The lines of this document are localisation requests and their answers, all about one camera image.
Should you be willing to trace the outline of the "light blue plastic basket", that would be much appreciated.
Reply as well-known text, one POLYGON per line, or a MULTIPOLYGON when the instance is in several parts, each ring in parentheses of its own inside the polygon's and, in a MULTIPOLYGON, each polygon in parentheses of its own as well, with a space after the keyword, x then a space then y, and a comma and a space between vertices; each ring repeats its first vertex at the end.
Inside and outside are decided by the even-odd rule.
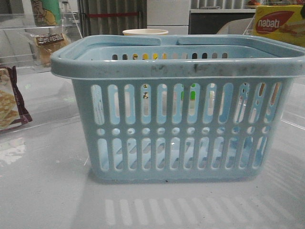
POLYGON ((305 50, 249 35, 94 35, 51 55, 103 181, 257 176, 305 50))

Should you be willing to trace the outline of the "paper cup yellow rim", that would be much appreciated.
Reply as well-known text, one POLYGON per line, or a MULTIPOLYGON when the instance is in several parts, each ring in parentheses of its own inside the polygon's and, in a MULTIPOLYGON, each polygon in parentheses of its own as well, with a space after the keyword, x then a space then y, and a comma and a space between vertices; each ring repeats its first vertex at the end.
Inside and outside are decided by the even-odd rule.
POLYGON ((122 31, 123 35, 141 35, 141 36, 152 36, 152 35, 167 35, 167 30, 161 29, 130 29, 122 31))

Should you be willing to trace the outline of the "white cabinet background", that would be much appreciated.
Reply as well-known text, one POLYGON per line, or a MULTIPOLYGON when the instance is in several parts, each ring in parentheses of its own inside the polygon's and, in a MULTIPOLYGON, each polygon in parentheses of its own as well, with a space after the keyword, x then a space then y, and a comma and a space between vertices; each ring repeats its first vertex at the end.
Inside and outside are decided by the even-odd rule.
POLYGON ((170 35, 187 35, 190 9, 190 0, 148 0, 147 28, 167 30, 170 35))

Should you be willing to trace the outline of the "brown cracker snack bag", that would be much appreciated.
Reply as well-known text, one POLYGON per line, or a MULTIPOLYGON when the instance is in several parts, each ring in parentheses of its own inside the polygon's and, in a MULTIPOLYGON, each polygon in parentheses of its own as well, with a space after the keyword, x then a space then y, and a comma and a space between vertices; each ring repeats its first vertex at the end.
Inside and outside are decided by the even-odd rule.
POLYGON ((0 131, 16 128, 32 121, 17 86, 16 67, 0 68, 0 131))

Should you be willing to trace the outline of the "clear acrylic shelf left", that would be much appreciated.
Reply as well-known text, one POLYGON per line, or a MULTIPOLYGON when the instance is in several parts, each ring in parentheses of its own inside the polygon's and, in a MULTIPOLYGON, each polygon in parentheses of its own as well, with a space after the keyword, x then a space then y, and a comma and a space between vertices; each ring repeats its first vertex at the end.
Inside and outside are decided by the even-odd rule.
POLYGON ((34 36, 47 33, 63 33, 70 43, 82 38, 78 15, 62 14, 58 26, 36 26, 32 14, 2 14, 0 16, 0 66, 17 69, 18 75, 48 72, 38 58, 34 36))

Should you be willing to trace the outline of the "green yellow cartoon package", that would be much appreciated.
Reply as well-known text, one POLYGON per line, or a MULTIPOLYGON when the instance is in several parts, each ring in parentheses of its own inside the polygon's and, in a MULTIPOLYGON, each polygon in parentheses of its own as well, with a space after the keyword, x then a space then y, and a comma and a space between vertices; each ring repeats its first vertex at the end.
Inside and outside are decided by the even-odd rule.
POLYGON ((61 11, 58 0, 31 0, 36 26, 58 26, 61 24, 61 11))

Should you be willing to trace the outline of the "yellow nabati wafer box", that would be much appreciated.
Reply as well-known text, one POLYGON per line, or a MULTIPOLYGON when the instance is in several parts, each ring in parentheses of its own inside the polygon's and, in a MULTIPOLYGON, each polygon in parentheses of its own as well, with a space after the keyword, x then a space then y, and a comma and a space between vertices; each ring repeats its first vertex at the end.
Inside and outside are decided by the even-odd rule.
POLYGON ((304 47, 304 5, 258 6, 252 35, 304 47))

